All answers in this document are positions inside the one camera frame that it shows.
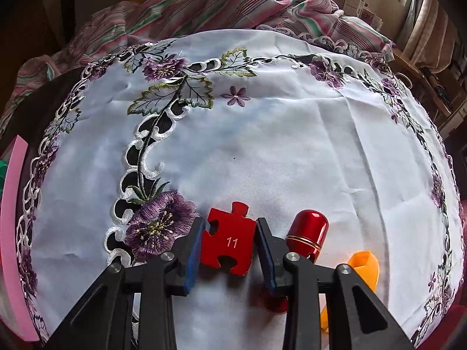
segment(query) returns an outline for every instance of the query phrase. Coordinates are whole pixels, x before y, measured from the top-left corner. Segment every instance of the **gold stripe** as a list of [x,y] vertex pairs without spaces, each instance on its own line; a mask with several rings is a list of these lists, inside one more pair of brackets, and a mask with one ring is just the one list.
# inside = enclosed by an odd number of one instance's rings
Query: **gold stripe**
[[318,245],[316,242],[309,240],[308,238],[298,237],[298,236],[286,236],[286,239],[292,239],[297,242],[301,242],[303,244],[308,244],[311,247],[314,247],[316,250],[321,251],[321,246]]

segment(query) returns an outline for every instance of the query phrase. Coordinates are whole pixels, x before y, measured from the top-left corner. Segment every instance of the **green object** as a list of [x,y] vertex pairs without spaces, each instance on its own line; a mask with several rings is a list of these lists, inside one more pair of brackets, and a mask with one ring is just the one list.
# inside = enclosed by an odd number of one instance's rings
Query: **green object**
[[6,168],[8,164],[3,160],[0,160],[0,195],[3,194],[3,186],[5,184],[5,175],[6,175]]

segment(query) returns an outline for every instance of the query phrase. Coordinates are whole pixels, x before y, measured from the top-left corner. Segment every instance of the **red puzzle piece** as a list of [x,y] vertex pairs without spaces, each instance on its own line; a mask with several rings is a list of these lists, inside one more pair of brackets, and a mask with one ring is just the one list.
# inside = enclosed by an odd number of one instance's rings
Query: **red puzzle piece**
[[217,221],[219,227],[214,235],[208,231],[203,233],[201,244],[201,263],[220,268],[219,256],[225,255],[237,261],[230,272],[244,276],[251,265],[253,257],[253,238],[256,230],[256,221],[245,218],[248,205],[242,202],[232,203],[232,213],[211,208],[208,222]]

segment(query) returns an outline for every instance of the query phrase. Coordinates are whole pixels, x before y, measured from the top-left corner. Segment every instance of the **pink foam strip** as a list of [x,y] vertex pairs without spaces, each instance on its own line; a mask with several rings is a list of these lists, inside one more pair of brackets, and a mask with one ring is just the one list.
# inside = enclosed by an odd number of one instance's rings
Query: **pink foam strip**
[[35,342],[39,341],[39,337],[24,299],[16,260],[16,200],[26,149],[27,143],[24,139],[16,136],[1,157],[3,159],[11,152],[0,205],[0,254],[6,292],[18,323],[19,332],[13,328],[10,329],[22,340]]

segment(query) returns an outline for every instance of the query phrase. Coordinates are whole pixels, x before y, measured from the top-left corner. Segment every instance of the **red capsule container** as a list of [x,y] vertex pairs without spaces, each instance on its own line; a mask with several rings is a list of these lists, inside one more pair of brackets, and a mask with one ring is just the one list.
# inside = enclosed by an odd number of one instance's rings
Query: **red capsule container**
[[329,223],[322,213],[311,209],[302,210],[295,216],[285,242],[290,251],[315,263],[328,229]]
[[[290,251],[315,263],[328,229],[329,223],[322,213],[311,209],[302,210],[295,216],[285,242]],[[279,314],[287,311],[286,297],[272,297],[266,289],[263,290],[262,296],[267,310]]]

